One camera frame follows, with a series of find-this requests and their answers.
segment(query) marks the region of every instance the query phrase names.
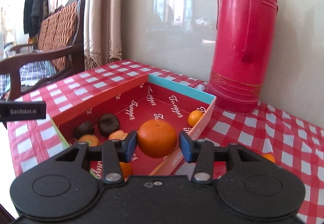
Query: red and white checkered tablecloth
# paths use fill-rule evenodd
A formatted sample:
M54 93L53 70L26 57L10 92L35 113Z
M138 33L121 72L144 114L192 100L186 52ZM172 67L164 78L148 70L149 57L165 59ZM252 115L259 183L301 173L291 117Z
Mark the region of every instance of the red and white checkered tablecloth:
M151 73L198 90L207 83L167 70L124 60L66 78L24 95L17 101L46 101L45 120L8 123L10 149L16 176L65 147L50 117L77 105L103 90L124 83L137 75ZM272 153L276 164L297 175L305 184L306 197L299 217L307 224L324 222L324 130L306 121L259 103L250 115L235 115L215 108L201 134L217 146L239 142L258 154ZM179 172L192 167L184 163ZM214 178L225 173L223 164L214 168Z

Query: red thermos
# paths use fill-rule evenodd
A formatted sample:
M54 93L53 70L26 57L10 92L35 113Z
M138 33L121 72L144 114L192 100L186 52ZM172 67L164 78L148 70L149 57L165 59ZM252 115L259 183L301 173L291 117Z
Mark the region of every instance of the red thermos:
M248 114L258 104L269 63L277 0L220 0L208 92L216 106Z

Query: metal screw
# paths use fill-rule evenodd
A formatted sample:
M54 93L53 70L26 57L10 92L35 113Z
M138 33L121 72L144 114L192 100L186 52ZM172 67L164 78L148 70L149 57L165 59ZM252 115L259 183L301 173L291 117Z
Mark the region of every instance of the metal screw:
M197 181L207 181L210 179L210 174L205 172L200 172L194 175L195 180Z
M122 176L118 173L109 173L105 176L105 179L110 182L116 182L121 180Z
M154 182L154 185L156 185L156 186L161 186L161 185L163 185L163 183L162 183L161 181L155 181L155 182Z
M144 186L148 187L148 188L151 188L153 187L153 183L152 182L147 182L144 184Z

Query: box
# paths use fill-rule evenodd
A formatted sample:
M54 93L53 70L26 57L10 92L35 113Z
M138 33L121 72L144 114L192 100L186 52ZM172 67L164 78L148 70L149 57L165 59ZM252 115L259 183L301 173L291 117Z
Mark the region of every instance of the box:
M76 142L73 131L85 121L95 125L95 135L103 143L106 138L100 135L97 123L105 113L115 114L124 132L137 131L147 120L163 119L174 126L177 134L183 130L196 140L210 121L214 103L213 95L152 74L144 74L71 107L53 117L52 122L66 147ZM190 128L188 116L194 110L201 110L204 115ZM150 158L137 147L130 163L136 175L169 175L182 158L179 147L161 159ZM102 177L101 169L100 161L91 162L90 172L95 177Z

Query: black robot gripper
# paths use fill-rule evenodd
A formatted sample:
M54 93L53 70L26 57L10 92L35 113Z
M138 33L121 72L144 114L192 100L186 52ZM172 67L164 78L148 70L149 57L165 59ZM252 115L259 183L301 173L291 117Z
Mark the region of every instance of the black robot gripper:
M119 162L129 162L136 146L136 131L99 147L77 143L21 174L10 188L20 215L14 223L302 223L302 181L237 143L215 147L181 132L184 159L196 162L191 180L134 175L125 182ZM90 161L102 161L102 180L89 173ZM227 169L217 180L215 161Z

